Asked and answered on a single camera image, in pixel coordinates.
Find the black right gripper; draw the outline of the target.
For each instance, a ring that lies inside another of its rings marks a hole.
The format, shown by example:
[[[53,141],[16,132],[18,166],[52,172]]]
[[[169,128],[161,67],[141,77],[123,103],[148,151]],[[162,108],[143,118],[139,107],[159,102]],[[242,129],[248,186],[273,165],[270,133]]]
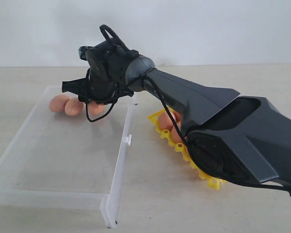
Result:
[[[103,80],[91,72],[85,78],[63,81],[61,90],[63,93],[78,94],[78,99],[86,104],[91,101],[98,104],[109,104],[117,102],[121,97],[133,96],[133,91],[128,87],[109,79]]]

